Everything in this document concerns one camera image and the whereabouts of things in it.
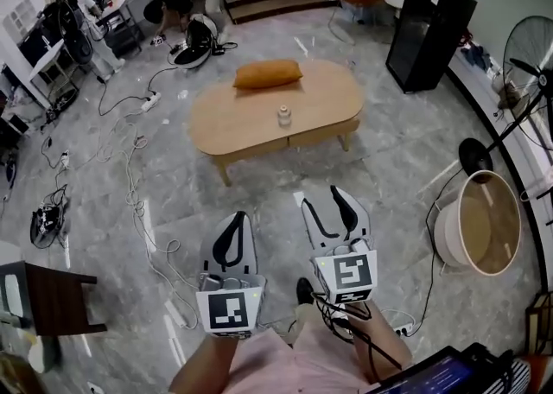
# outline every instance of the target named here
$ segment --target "fan blade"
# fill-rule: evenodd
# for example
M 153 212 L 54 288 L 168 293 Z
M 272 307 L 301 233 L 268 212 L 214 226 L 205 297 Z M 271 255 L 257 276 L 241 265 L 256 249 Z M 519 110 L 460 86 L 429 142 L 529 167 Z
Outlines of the fan blade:
M 521 61 L 520 59 L 511 58 L 511 63 L 516 67 L 520 68 L 522 71 L 527 72 L 528 74 L 532 74 L 533 76 L 538 77 L 539 71 L 531 66 L 530 64 L 527 64 L 526 62 Z

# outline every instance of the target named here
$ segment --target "black shoe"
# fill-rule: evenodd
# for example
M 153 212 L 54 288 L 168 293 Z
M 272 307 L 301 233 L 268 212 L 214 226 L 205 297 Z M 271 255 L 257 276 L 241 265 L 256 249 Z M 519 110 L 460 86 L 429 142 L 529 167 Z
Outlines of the black shoe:
M 296 295 L 298 305 L 303 305 L 307 303 L 308 305 L 313 305 L 313 297 L 311 293 L 313 292 L 313 287 L 309 280 L 305 277 L 300 277 L 300 280 L 297 281 L 296 285 Z

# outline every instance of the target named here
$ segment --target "gray marble tile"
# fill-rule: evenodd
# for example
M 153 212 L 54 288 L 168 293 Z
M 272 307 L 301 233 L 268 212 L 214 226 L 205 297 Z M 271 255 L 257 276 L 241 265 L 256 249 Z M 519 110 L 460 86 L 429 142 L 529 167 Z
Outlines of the gray marble tile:
M 238 48 L 211 58 L 197 70 L 179 68 L 159 74 L 152 82 L 152 88 L 162 95 L 159 105 L 143 116 L 120 122 L 132 124 L 120 128 L 122 134 L 136 130 L 148 140 L 135 151 L 130 165 L 140 199 L 149 205 L 159 248 L 151 255 L 153 263 L 193 308 L 194 289 L 166 263 L 167 243 L 181 241 L 181 248 L 170 255 L 171 264 L 194 284 L 201 240 L 225 216 L 243 210 L 251 217 L 259 272 L 268 281 L 261 322 L 279 321 L 281 331 L 288 329 L 296 305 L 297 278 L 307 276 L 315 282 L 308 262 L 311 246 L 293 194 L 303 191 L 327 229 L 339 231 L 340 216 L 328 188 L 334 184 L 356 197 L 371 215 L 378 252 L 378 305 L 421 319 L 432 258 L 424 217 L 456 170 L 432 181 L 454 162 L 463 138 L 477 137 L 484 143 L 491 139 L 447 79 L 434 91 L 403 95 L 385 68 L 389 45 L 341 13 L 335 21 L 355 37 L 356 45 L 338 41 L 327 29 L 330 15 L 331 9 L 310 10 L 229 26 L 228 39 Z M 180 39 L 178 34 L 168 34 L 170 43 Z M 166 46 L 144 46 L 139 55 L 130 57 L 124 70 L 110 81 L 103 109 L 128 95 L 142 97 L 150 77 L 170 67 L 167 52 Z M 324 58 L 349 67 L 364 91 L 360 127 L 348 152 L 338 141 L 328 140 L 236 162 L 228 168 L 233 185 L 225 187 L 211 159 L 194 147 L 187 134 L 192 104 L 206 86 L 232 79 L 240 65 L 277 57 Z M 60 177 L 61 183 L 67 182 L 71 199 L 67 215 L 71 270 L 99 278 L 98 285 L 86 288 L 89 319 L 105 322 L 109 331 L 88 335 L 92 358 L 81 337 L 62 338 L 63 364 L 41 379 L 49 391 L 59 393 L 84 393 L 87 380 L 106 392 L 163 392 L 178 370 L 168 347 L 163 304 L 171 299 L 186 319 L 191 322 L 194 317 L 149 267 L 146 245 L 133 225 L 132 207 L 125 202 L 124 157 L 116 154 L 109 162 L 92 159 L 85 163 L 95 157 L 99 137 L 104 143 L 116 121 L 140 105 L 129 99 L 101 118 L 102 92 L 103 87 L 89 76 L 79 99 L 55 128 L 24 138 L 20 173 L 0 220 L 0 238 L 20 245 L 32 264 L 66 268 L 59 245 L 39 251 L 29 241 L 30 214 L 54 191 L 56 172 L 40 153 L 42 141 L 51 132 L 50 158 L 56 160 L 64 149 L 71 153 L 73 170 Z M 129 150 L 131 142 L 132 136 L 113 136 L 114 153 Z M 497 171 L 512 183 L 499 153 L 493 153 L 493 160 Z M 460 174 L 451 186 L 464 177 Z M 0 194 L 4 192 L 0 184 Z M 441 267 L 437 258 L 426 320 L 417 335 L 408 339 L 416 359 L 446 345 L 463 348 L 473 341 L 496 353 L 508 347 L 519 349 L 524 340 L 524 308 L 539 288 L 526 217 L 518 255 L 503 275 L 457 275 L 450 269 L 440 274 Z M 400 314 L 386 316 L 393 324 L 405 323 Z M 24 355 L 17 336 L 5 330 L 0 327 L 3 341 L 13 343 L 14 350 Z M 177 328 L 177 335 L 188 357 L 203 337 L 201 326 L 192 331 Z

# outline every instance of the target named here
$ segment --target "orange pillow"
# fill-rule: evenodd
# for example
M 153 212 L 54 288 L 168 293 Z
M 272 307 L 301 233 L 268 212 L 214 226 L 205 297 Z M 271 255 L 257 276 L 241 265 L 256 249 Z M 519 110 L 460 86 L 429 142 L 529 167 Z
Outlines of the orange pillow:
M 242 66 L 236 71 L 236 88 L 267 88 L 296 82 L 303 76 L 295 60 L 261 60 Z

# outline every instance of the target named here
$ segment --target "tablet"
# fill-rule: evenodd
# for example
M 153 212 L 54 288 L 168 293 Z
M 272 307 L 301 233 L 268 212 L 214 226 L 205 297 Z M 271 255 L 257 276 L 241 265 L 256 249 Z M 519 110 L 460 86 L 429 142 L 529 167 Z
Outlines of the tablet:
M 451 346 L 386 379 L 370 394 L 442 394 L 458 392 L 475 370 L 468 359 Z

